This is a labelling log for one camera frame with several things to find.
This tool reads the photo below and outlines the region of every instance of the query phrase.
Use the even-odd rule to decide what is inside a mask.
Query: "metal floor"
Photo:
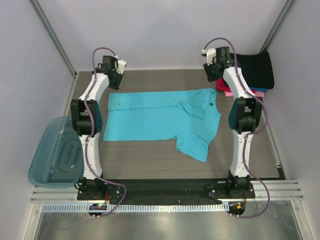
[[[248,202],[254,215],[265,201]],[[88,219],[87,213],[42,213],[35,240],[302,240],[290,201],[272,201],[268,211],[253,219],[237,219],[224,211],[112,214]]]
[[[80,72],[73,98],[83,94],[91,81],[91,72]],[[203,69],[188,70],[136,70],[125,71],[119,93],[185,91],[214,88]],[[99,139],[100,163],[103,176],[108,179],[187,179],[225,178],[233,157],[233,134],[228,116],[232,97],[218,92],[216,104],[221,120],[216,137],[209,146],[206,163],[176,151],[176,140],[162,141],[103,141],[108,118],[108,88],[101,97],[99,107],[103,129]],[[258,177],[278,177],[276,162],[265,132],[255,135],[251,144],[250,169]]]

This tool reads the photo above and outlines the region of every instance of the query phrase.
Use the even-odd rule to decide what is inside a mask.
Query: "folded clothes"
[[[240,64],[242,75],[250,88],[274,88],[274,72],[267,51],[256,55],[237,54],[236,58]]]
[[[263,92],[265,93],[266,91],[268,91],[267,88],[262,88],[262,87],[250,87],[251,91],[252,90],[256,90],[256,91],[259,91],[259,92]]]
[[[216,85],[217,90],[231,93],[230,87],[227,85],[227,83],[224,81],[223,78],[219,78],[218,80],[216,80],[215,85]]]
[[[265,93],[263,91],[255,91],[254,95],[256,97],[264,97],[265,96]],[[224,96],[225,97],[233,97],[234,95],[232,94],[232,92],[229,92],[229,91],[224,91]]]
[[[176,150],[206,162],[221,114],[212,88],[112,93],[104,141],[176,139]]]

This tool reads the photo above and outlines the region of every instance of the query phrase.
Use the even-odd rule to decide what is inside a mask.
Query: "translucent plastic bin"
[[[67,188],[84,174],[84,157],[71,117],[58,117],[46,128],[29,169],[36,186]]]

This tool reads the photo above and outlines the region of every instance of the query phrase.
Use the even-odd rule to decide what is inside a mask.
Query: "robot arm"
[[[99,135],[103,127],[102,116],[99,109],[99,101],[107,87],[118,90],[124,75],[126,62],[118,60],[114,56],[103,56],[102,63],[98,64],[96,68],[96,79],[94,74],[92,75],[91,82],[79,97],[79,99],[73,99],[71,101],[71,117],[73,129],[79,135],[81,144],[83,159],[85,161],[85,145],[86,139],[91,134],[92,124],[89,116],[85,114],[84,100],[87,97],[87,104],[92,113],[94,120],[94,134],[88,138],[87,155],[91,164],[91,168],[94,172],[101,177],[102,168],[100,166],[99,158]],[[96,177],[88,169],[86,162],[84,162],[83,178],[86,180],[94,180]]]
[[[228,119],[229,127],[233,133],[233,158],[228,173],[227,188],[229,192],[244,192],[249,189],[250,175],[243,162],[243,153],[245,153],[245,160],[249,165],[253,135],[247,136],[247,134],[254,132],[259,126],[262,106],[252,97],[254,93],[248,87],[239,64],[231,59],[229,47],[202,50],[202,55],[206,57],[206,63],[203,67],[208,81],[213,82],[223,78],[234,97]]]

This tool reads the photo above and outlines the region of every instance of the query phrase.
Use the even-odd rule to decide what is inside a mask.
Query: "white wall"
[[[271,44],[275,86],[265,102],[287,174],[298,180],[320,239],[319,9],[319,0],[297,1]]]
[[[239,53],[255,54],[285,0],[39,2],[75,69],[90,71],[97,47],[112,48],[127,69],[201,68],[201,49],[216,37],[230,39]]]
[[[0,239],[21,240],[34,186],[28,170],[72,76],[27,0],[0,3]]]

